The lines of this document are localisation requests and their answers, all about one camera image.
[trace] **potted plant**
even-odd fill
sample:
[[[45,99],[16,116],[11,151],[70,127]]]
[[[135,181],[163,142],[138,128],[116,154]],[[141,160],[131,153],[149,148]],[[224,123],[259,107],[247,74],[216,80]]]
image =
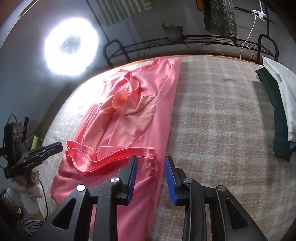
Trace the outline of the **potted plant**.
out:
[[[161,26],[170,42],[184,39],[183,26],[165,25],[164,23]]]

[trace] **bed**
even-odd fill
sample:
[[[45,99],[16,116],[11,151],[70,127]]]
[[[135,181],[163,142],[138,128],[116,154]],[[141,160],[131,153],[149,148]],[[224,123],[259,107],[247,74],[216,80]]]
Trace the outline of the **bed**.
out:
[[[225,185],[269,241],[280,240],[296,216],[295,154],[288,163],[273,156],[273,107],[255,70],[257,64],[221,56],[181,58],[166,154],[200,184]],[[150,63],[134,62],[123,69]],[[95,96],[100,74],[76,89],[55,117],[44,145],[72,139]],[[49,214],[56,208],[50,186],[63,153],[37,167]],[[38,201],[46,215],[44,199]],[[181,240],[184,207],[169,199],[163,178],[158,209],[147,240]],[[211,240],[208,228],[208,240]]]

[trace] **gray wall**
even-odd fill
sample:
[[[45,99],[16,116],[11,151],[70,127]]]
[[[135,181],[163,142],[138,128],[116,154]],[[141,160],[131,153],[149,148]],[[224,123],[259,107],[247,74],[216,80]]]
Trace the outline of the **gray wall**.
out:
[[[119,39],[124,45],[153,38],[165,37],[161,28],[163,21],[174,25],[183,25],[185,34],[209,34],[204,30],[203,13],[197,10],[193,0],[154,0],[154,8],[132,18],[126,19],[109,27],[105,26],[104,19],[99,13],[95,0],[90,0],[94,10],[98,13],[107,35],[110,39]],[[234,0],[234,6],[246,9],[259,9],[257,0]],[[245,39],[253,25],[254,16],[236,11],[238,36]],[[271,37],[279,46],[279,62],[296,73],[296,44],[281,21],[271,13]],[[51,72],[44,58],[44,42],[51,30],[61,21],[81,17],[88,20],[99,34],[99,47],[93,63],[87,70],[75,77],[57,75]],[[266,23],[257,19],[250,41],[257,42],[260,33],[266,33]],[[78,85],[87,78],[106,67],[101,49],[106,40],[92,16],[84,0],[40,0],[14,26],[0,49],[0,140],[3,138],[2,127],[8,116],[13,112],[19,121],[28,116],[34,130],[42,120],[49,106],[57,94],[67,85]],[[264,45],[273,45],[264,41]],[[185,50],[185,45],[168,46],[158,49],[149,49],[146,54],[155,51]],[[239,53],[240,49],[221,45],[207,45],[200,49],[226,50]],[[131,56],[142,56],[139,51]],[[7,181],[0,172],[0,189],[6,188]]]

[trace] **plant pot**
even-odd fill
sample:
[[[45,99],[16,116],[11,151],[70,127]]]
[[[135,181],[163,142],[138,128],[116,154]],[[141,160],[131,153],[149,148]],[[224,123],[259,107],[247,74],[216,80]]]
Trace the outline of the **plant pot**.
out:
[[[183,26],[175,26],[172,28],[167,28],[167,29],[164,29],[164,31],[170,42],[180,41],[184,39]]]

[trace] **blue gripper pad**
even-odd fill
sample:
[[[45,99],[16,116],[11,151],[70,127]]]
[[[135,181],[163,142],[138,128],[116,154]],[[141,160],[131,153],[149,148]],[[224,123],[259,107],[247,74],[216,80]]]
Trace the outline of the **blue gripper pad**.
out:
[[[165,157],[165,177],[168,183],[168,189],[170,192],[170,198],[173,201],[173,204],[177,204],[177,184],[173,174],[173,170],[176,169],[173,163],[173,160],[170,156]]]
[[[134,190],[135,183],[136,183],[137,170],[138,170],[138,162],[137,162],[137,158],[135,157],[135,161],[133,162],[133,165],[131,168],[131,174],[128,179],[127,200],[129,203],[133,197],[133,190]]]

